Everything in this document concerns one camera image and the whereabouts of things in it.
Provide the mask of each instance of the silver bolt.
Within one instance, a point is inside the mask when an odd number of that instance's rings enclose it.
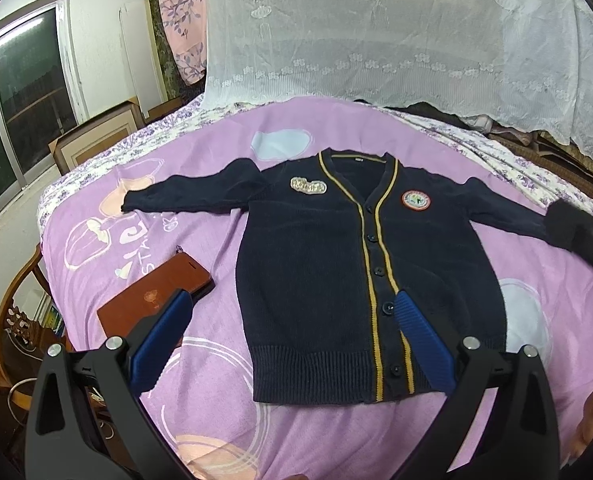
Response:
[[[481,342],[472,335],[468,335],[463,339],[463,346],[468,350],[478,350],[481,348]]]
[[[61,353],[61,345],[59,345],[59,343],[54,343],[53,345],[50,345],[50,348],[48,348],[48,355],[50,357],[56,357],[60,353]]]
[[[538,350],[536,349],[535,346],[532,346],[532,345],[525,345],[523,347],[523,352],[528,357],[537,357],[538,356]]]
[[[105,346],[109,350],[116,350],[123,344],[123,340],[118,335],[113,335],[107,341],[105,341]]]

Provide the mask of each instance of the clothing label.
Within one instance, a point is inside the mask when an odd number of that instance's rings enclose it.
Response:
[[[327,184],[322,180],[307,182],[307,179],[302,176],[293,176],[292,180],[290,180],[290,186],[292,189],[307,195],[322,195],[327,191]]]
[[[414,209],[414,211],[425,211],[432,203],[426,193],[415,189],[403,193],[401,200],[404,206]]]

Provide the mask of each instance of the yellow stripe trim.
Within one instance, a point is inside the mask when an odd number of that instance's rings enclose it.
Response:
[[[374,162],[382,162],[383,164],[385,164],[385,161],[381,158],[375,158],[374,156],[365,156],[361,155],[360,153],[356,153],[356,155],[340,153],[339,155],[332,155],[332,158],[364,158],[365,160],[374,160]]]
[[[377,307],[376,307],[376,293],[374,292],[374,284],[372,283],[372,274],[370,273],[370,258],[367,252],[367,245],[365,243],[365,217],[363,216],[363,208],[355,200],[352,194],[343,187],[343,185],[334,178],[325,167],[323,162],[323,155],[319,152],[319,163],[321,169],[327,177],[334,182],[345,195],[356,204],[358,208],[358,215],[361,217],[361,241],[363,243],[363,257],[365,258],[365,272],[367,273],[367,288],[370,295],[370,304],[372,306],[372,343],[374,346],[374,364],[376,365],[376,402],[383,400],[383,362],[381,361],[381,344],[378,340],[378,321],[377,321]]]
[[[390,261],[390,254],[387,252],[387,248],[385,248],[385,243],[383,242],[383,232],[381,229],[381,222],[379,220],[379,213],[381,211],[381,206],[385,199],[391,192],[391,188],[394,187],[394,182],[396,182],[396,176],[399,173],[399,162],[398,160],[394,162],[394,173],[391,176],[390,186],[388,186],[385,194],[381,197],[381,200],[378,201],[376,204],[376,209],[374,210],[374,219],[376,220],[376,233],[378,235],[378,243],[381,246],[381,250],[385,255],[385,268],[387,269],[387,277],[390,280],[391,288],[394,290],[394,294],[398,294],[399,285],[396,283],[394,279],[394,273],[391,270],[391,261]],[[405,368],[407,371],[407,389],[411,394],[414,393],[414,370],[412,369],[412,352],[409,346],[409,341],[407,341],[406,336],[401,332],[401,340],[403,341],[403,350],[404,350],[404,360],[405,360]]]

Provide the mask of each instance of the purple bed sheet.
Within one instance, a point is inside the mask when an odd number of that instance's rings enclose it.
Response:
[[[220,216],[120,214],[130,187],[172,174],[212,174],[241,156],[266,168],[328,146],[389,152],[407,166],[457,182],[476,176],[539,210],[510,184],[388,114],[327,98],[297,98],[230,116],[113,168],[67,198],[46,224],[49,282],[76,349],[102,344],[97,310],[171,257],[176,245],[210,270],[216,288],[198,302],[182,347],[156,387],[142,396],[162,435],[198,478],[281,480],[304,473],[313,480],[386,480],[444,401],[443,394],[425,394],[358,406],[254,403],[234,280],[246,215],[239,210]],[[540,240],[478,224],[475,229],[499,280],[520,283],[542,309],[550,346],[547,371],[564,447],[593,388],[593,270]],[[489,392],[455,464],[471,456],[492,400]]]

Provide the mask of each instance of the cardigan sleeve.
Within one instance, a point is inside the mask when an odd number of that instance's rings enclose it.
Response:
[[[138,209],[144,213],[245,210],[249,201],[271,184],[268,178],[271,173],[275,172],[260,171],[249,158],[238,158],[210,176],[172,175],[145,189],[128,191],[121,210]]]
[[[465,184],[447,178],[443,182],[471,221],[549,242],[545,216],[493,192],[478,178],[469,178]]]

